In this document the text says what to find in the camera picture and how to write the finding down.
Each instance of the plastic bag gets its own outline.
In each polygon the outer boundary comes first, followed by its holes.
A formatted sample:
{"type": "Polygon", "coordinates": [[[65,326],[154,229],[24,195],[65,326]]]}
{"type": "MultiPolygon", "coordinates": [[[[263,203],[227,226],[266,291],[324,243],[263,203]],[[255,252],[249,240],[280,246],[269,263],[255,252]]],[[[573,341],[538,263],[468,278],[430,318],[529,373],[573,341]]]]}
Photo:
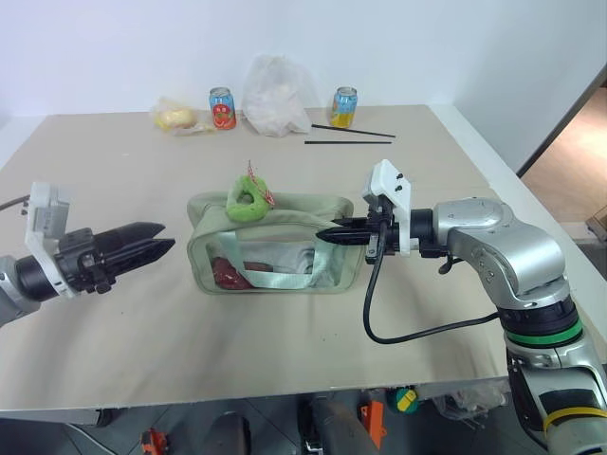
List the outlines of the plastic bag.
{"type": "Polygon", "coordinates": [[[255,59],[245,81],[243,112],[260,135],[310,132],[312,122],[299,97],[302,80],[302,70],[285,57],[255,59]]]}
{"type": "Polygon", "coordinates": [[[451,420],[473,419],[506,405],[510,387],[506,379],[479,382],[473,386],[433,398],[438,411],[451,420]]]}
{"type": "Polygon", "coordinates": [[[192,107],[166,98],[160,98],[150,114],[154,125],[175,136],[215,131],[213,126],[201,121],[200,113],[192,107]]]}

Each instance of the black cable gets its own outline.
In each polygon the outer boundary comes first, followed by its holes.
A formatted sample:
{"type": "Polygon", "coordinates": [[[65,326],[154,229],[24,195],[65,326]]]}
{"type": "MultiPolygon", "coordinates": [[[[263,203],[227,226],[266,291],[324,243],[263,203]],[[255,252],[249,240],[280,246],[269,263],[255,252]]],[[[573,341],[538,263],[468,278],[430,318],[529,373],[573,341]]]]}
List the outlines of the black cable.
{"type": "Polygon", "coordinates": [[[372,339],[375,343],[379,344],[397,344],[404,343],[405,341],[411,341],[412,339],[427,337],[428,335],[438,334],[440,332],[445,332],[447,330],[459,329],[461,327],[469,327],[471,325],[483,324],[485,322],[489,322],[490,320],[494,320],[498,318],[497,313],[491,313],[490,315],[485,316],[484,318],[477,319],[468,319],[461,320],[459,322],[453,322],[451,324],[439,325],[438,327],[433,327],[431,329],[422,330],[420,332],[415,332],[413,334],[403,335],[402,337],[394,337],[394,338],[381,338],[373,333],[371,330],[371,324],[369,323],[369,314],[371,313],[371,299],[373,298],[373,291],[376,288],[377,276],[379,275],[379,270],[381,268],[381,263],[383,261],[383,254],[386,247],[386,233],[388,231],[387,223],[383,222],[379,225],[379,237],[377,239],[377,259],[376,263],[373,265],[373,272],[371,272],[371,280],[369,281],[369,285],[367,286],[367,294],[364,298],[364,306],[362,308],[362,323],[364,325],[364,331],[367,333],[367,336],[372,339]]]}
{"type": "Polygon", "coordinates": [[[16,206],[17,204],[23,204],[28,199],[29,199],[29,194],[26,194],[25,196],[18,197],[16,199],[13,199],[12,201],[5,202],[4,204],[0,205],[0,211],[2,211],[4,209],[8,209],[9,207],[12,207],[12,206],[16,206]]]}

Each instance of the white wall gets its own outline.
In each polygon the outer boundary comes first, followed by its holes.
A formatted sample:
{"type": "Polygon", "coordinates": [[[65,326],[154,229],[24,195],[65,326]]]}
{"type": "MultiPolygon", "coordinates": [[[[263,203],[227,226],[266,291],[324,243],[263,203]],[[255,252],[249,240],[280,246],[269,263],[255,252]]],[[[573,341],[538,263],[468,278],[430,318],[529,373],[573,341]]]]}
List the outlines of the white wall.
{"type": "Polygon", "coordinates": [[[605,0],[505,2],[454,104],[518,171],[606,63],[605,0]]]}
{"type": "Polygon", "coordinates": [[[23,0],[0,14],[15,116],[236,103],[254,55],[305,66],[326,105],[450,103],[518,169],[605,61],[604,0],[23,0]]]}
{"type": "Polygon", "coordinates": [[[476,0],[5,2],[0,90],[14,115],[147,110],[160,95],[206,106],[219,84],[238,103],[253,56],[270,52],[308,68],[318,92],[308,103],[328,104],[345,84],[361,104],[449,102],[486,28],[462,11],[482,17],[495,8],[476,0]]]}

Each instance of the robotic arm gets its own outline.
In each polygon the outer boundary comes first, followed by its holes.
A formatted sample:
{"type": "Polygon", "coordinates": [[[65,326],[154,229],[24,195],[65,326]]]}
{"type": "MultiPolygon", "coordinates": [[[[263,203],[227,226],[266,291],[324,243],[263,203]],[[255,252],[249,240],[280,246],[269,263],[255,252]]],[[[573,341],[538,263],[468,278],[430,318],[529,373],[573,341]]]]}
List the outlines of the robotic arm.
{"type": "Polygon", "coordinates": [[[558,244],[518,220],[504,203],[470,198],[409,210],[409,191],[402,173],[383,160],[363,191],[369,215],[336,220],[340,227],[318,234],[327,242],[367,245],[367,263],[374,264],[363,314],[369,337],[393,344],[499,318],[514,405],[525,431],[542,431],[554,455],[607,453],[607,378],[571,299],[558,244]],[[412,336],[373,334],[369,306],[383,256],[407,255],[411,245],[422,257],[447,257],[441,274],[458,262],[469,263],[497,313],[412,336]]]}
{"type": "Polygon", "coordinates": [[[175,244],[154,239],[164,229],[157,223],[132,223],[100,234],[88,227],[65,233],[69,203],[48,184],[34,183],[24,206],[32,255],[0,257],[0,326],[59,295],[108,292],[118,275],[158,260],[175,244]]]}

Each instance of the green plush toy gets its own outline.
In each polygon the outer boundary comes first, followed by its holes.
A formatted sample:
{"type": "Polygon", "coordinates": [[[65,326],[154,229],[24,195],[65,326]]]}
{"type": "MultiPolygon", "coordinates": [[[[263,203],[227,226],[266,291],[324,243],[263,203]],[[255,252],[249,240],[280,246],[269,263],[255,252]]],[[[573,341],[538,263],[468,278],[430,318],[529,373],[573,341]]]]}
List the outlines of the green plush toy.
{"type": "Polygon", "coordinates": [[[258,221],[269,212],[270,204],[265,199],[266,182],[257,176],[255,181],[257,185],[248,175],[243,175],[234,183],[228,193],[226,204],[226,214],[231,221],[237,223],[258,221]]]}

